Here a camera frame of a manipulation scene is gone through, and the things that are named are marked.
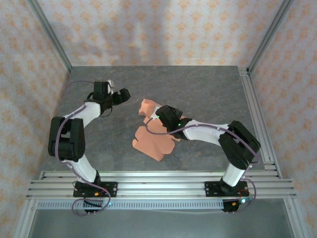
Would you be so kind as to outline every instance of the marble-patterned surface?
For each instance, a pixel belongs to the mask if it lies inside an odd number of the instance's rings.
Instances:
[[[215,124],[241,121],[254,133],[245,93],[236,66],[100,66],[74,67],[70,82],[76,80],[114,81],[115,90],[127,88],[131,98],[113,108],[107,118],[97,118],[85,128],[86,156],[99,171],[219,171],[228,160],[222,149],[201,141],[176,142],[173,152],[161,162],[132,147],[143,99],[170,105],[189,118]],[[80,107],[93,85],[72,84],[65,91],[59,115]],[[46,156],[44,171],[68,167]]]

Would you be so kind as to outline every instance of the wallpaper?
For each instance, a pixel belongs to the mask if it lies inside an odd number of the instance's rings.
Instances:
[[[71,63],[249,66],[283,0],[39,0]]]
[[[1,0],[0,22],[0,237],[10,238],[67,75],[26,0]]]
[[[317,1],[295,0],[253,75],[274,148],[317,237]]]

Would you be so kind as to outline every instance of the purple cable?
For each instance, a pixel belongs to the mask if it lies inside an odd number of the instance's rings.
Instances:
[[[71,117],[74,117],[74,116],[77,115],[78,113],[82,112],[85,108],[86,108],[86,106],[83,105],[81,108],[79,108],[79,109],[78,109],[77,111],[75,111],[73,114],[69,115],[69,116],[60,124],[60,127],[59,127],[59,129],[58,129],[58,131],[57,131],[56,142],[55,142],[55,157],[58,159],[58,161],[59,161],[59,156],[58,156],[59,138],[60,138],[61,131],[62,131],[64,125],[66,124],[66,122],[67,122]],[[95,211],[94,214],[97,214],[97,213],[99,213],[99,212],[102,212],[102,211],[109,205],[109,203],[110,203],[110,200],[111,200],[111,195],[110,195],[110,193],[109,193],[105,188],[100,187],[100,186],[98,186],[98,185],[95,185],[95,184],[93,184],[93,183],[91,183],[91,182],[85,180],[84,178],[80,177],[80,175],[73,169],[73,166],[72,166],[71,163],[65,162],[64,164],[67,164],[68,166],[70,166],[70,169],[72,170],[72,172],[73,172],[79,179],[81,179],[83,182],[89,184],[90,186],[93,186],[93,187],[96,187],[96,188],[98,188],[98,189],[101,189],[101,190],[104,191],[106,194],[108,194],[109,199],[108,199],[107,204],[106,204],[103,208],[101,208],[100,210],[98,210],[97,212]],[[71,206],[71,210],[72,210],[72,212],[73,212],[75,215],[77,215],[77,216],[79,216],[79,217],[89,216],[89,215],[90,215],[90,212],[89,212],[89,213],[85,213],[85,214],[81,214],[81,213],[76,212],[76,211],[74,210],[74,206],[75,206],[75,203],[78,202],[78,201],[99,202],[99,200],[97,200],[97,199],[87,199],[87,198],[79,198],[79,199],[75,200],[75,201],[73,202],[72,206]]]
[[[173,134],[173,133],[176,133],[176,132],[179,132],[179,131],[182,131],[182,130],[185,130],[185,129],[188,129],[188,128],[192,128],[192,127],[198,127],[198,126],[204,126],[204,127],[211,127],[213,129],[220,129],[222,131],[225,131],[227,133],[229,133],[230,135],[232,135],[233,137],[235,137],[236,139],[238,139],[253,155],[254,157],[257,158],[257,162],[255,163],[252,163],[252,164],[255,164],[255,165],[258,165],[260,162],[261,162],[261,159],[260,157],[257,155],[257,153],[243,140],[241,139],[237,134],[233,133],[232,131],[228,130],[228,129],[225,129],[225,128],[222,128],[222,127],[217,127],[217,126],[214,126],[214,125],[210,125],[210,124],[198,124],[198,125],[189,125],[189,126],[185,126],[183,128],[179,128],[177,130],[174,130],[174,131],[171,131],[171,132],[166,132],[166,133],[156,133],[156,132],[152,132],[149,130],[149,123],[150,121],[152,121],[152,118],[145,124],[145,128],[146,130],[153,134],[153,135],[170,135],[170,134]],[[247,169],[244,171],[244,173],[242,174],[242,181],[249,181],[252,185],[253,185],[253,188],[254,188],[254,197],[253,199],[251,200],[251,202],[249,203],[249,205],[247,207],[249,207],[253,200],[255,200],[256,196],[257,196],[257,189],[256,189],[256,186],[254,184],[254,182],[248,178],[244,178],[243,176],[246,174],[246,172],[249,170],[250,166],[247,167]]]

